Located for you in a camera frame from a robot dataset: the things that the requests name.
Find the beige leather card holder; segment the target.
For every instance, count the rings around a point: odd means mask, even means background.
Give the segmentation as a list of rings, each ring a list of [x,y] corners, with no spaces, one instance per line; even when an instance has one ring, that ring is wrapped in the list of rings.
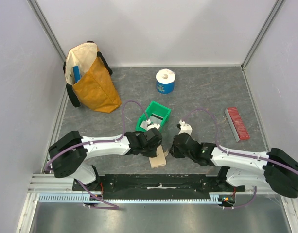
[[[163,150],[163,146],[160,145],[157,147],[156,157],[149,158],[151,168],[165,166],[167,164],[166,157],[168,156],[169,151]]]

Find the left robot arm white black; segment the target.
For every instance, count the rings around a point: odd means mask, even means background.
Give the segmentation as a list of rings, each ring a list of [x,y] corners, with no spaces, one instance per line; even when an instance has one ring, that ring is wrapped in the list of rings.
[[[71,177],[79,180],[88,190],[96,190],[100,178],[94,166],[86,160],[108,155],[138,155],[156,157],[162,135],[157,128],[145,132],[126,132],[113,137],[81,136],[71,131],[48,149],[50,156],[46,169],[51,168],[56,178]]]

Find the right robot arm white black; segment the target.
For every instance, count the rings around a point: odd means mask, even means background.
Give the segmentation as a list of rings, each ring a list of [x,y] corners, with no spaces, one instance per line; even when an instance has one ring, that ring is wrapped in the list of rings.
[[[226,168],[215,182],[221,191],[243,185],[263,186],[288,198],[298,197],[298,162],[281,149],[233,150],[215,143],[199,143],[181,133],[174,137],[170,154],[174,158],[190,158],[201,166]]]

